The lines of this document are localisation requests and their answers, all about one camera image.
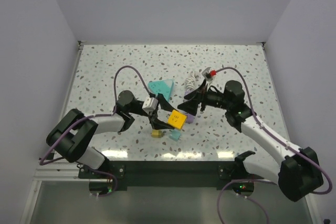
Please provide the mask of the yellow cube socket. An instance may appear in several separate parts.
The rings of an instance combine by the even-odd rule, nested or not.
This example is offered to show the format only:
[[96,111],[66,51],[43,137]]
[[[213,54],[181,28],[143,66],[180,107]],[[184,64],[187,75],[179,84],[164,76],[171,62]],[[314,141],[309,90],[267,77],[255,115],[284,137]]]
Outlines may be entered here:
[[174,127],[175,129],[181,130],[185,124],[187,116],[177,110],[173,110],[168,118],[167,124]]

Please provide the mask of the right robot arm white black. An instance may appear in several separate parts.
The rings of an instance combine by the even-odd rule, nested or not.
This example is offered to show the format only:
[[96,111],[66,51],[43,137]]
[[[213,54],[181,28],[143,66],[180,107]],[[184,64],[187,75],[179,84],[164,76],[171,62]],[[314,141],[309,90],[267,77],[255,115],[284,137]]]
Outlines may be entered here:
[[293,202],[322,186],[316,152],[310,147],[300,148],[277,134],[253,115],[244,98],[243,86],[236,80],[227,81],[223,92],[203,82],[184,97],[185,101],[178,105],[178,109],[191,115],[196,115],[198,110],[204,111],[207,106],[225,110],[229,125],[259,144],[275,160],[275,164],[267,165],[262,161],[250,162],[246,159],[248,153],[241,154],[235,158],[237,177],[254,174],[267,179],[277,184]]

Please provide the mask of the teal triangular socket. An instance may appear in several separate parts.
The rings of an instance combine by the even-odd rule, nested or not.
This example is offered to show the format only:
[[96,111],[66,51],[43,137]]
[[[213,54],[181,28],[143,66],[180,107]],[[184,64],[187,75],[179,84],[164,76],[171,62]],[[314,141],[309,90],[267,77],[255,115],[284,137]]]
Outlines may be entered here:
[[148,83],[149,90],[154,94],[162,94],[164,98],[169,101],[174,87],[172,79],[151,81]]

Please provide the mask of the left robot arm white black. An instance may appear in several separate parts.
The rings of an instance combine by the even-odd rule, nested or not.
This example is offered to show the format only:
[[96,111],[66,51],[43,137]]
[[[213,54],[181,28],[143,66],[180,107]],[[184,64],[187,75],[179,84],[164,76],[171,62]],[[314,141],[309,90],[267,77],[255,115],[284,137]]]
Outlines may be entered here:
[[61,158],[90,168],[97,178],[111,172],[110,161],[100,151],[89,146],[95,134],[121,133],[128,130],[135,118],[144,116],[154,130],[172,130],[173,126],[158,119],[158,110],[173,112],[175,109],[162,94],[150,93],[145,101],[135,98],[129,90],[122,91],[110,114],[85,115],[78,109],[70,110],[48,134],[46,143]]

